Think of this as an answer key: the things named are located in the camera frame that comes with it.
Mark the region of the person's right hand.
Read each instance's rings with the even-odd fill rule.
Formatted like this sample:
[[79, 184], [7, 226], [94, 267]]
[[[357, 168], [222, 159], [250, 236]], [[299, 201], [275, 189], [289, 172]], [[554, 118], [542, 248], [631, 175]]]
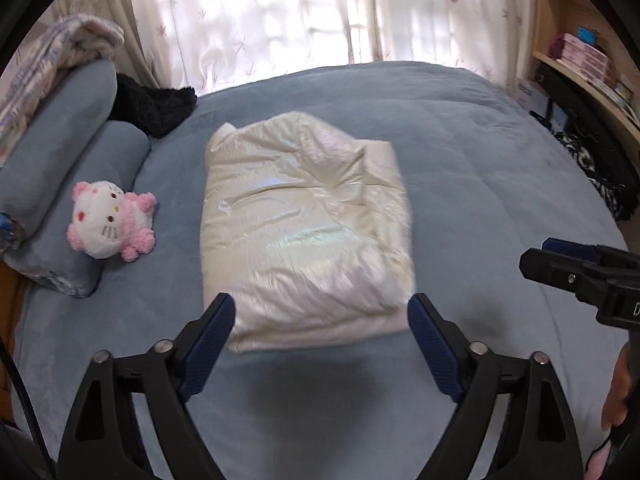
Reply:
[[585, 479], [639, 478], [639, 335], [623, 346], [602, 408], [605, 442], [590, 456]]

